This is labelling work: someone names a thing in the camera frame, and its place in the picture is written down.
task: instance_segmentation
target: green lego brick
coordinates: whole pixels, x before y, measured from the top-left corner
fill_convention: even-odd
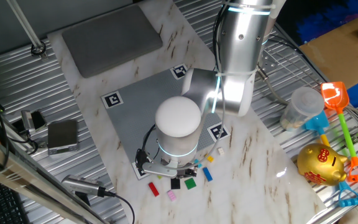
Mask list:
[[[185,180],[185,184],[188,190],[192,189],[193,187],[196,187],[196,182],[194,181],[193,178]]]

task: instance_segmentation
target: red lego brick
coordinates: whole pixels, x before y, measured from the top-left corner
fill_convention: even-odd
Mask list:
[[[157,197],[160,195],[158,190],[155,188],[154,184],[151,182],[149,183],[150,190],[153,192],[154,196]]]

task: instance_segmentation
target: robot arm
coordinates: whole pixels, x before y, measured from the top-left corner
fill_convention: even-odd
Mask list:
[[[189,69],[182,96],[164,101],[155,116],[158,144],[166,164],[145,163],[145,172],[175,177],[196,154],[207,114],[244,116],[252,100],[263,45],[285,0],[225,1],[214,26],[217,70]]]

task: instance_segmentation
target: toy shovel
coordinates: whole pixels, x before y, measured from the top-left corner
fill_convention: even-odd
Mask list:
[[[356,198],[349,198],[349,199],[341,200],[341,194],[345,190],[350,190],[351,192],[353,192],[356,195]],[[339,196],[338,197],[339,197],[338,205],[340,207],[358,205],[358,193],[355,192],[354,190],[352,190],[345,181],[339,183]]]
[[[309,121],[307,121],[305,127],[307,130],[317,131],[323,144],[329,146],[326,133],[324,132],[324,128],[329,127],[329,122],[324,110],[319,115],[314,116]]]
[[[358,167],[358,157],[356,150],[354,149],[353,142],[349,130],[347,128],[345,116],[343,115],[343,109],[349,104],[349,97],[347,95],[346,87],[343,82],[332,82],[321,84],[321,94],[324,98],[324,103],[327,108],[336,110],[339,121],[341,122],[343,135],[347,148],[351,154],[351,169],[349,171],[348,181],[357,182],[358,174],[352,175],[352,170]]]

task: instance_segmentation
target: green handle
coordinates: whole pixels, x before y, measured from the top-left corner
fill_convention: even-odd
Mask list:
[[[347,148],[349,149],[349,152],[351,153],[351,157],[357,157],[356,150],[354,150],[351,134],[349,133],[349,130],[347,128],[345,116],[342,113],[340,113],[340,114],[338,114],[338,117],[339,117],[339,121],[341,122],[343,135],[345,136]]]

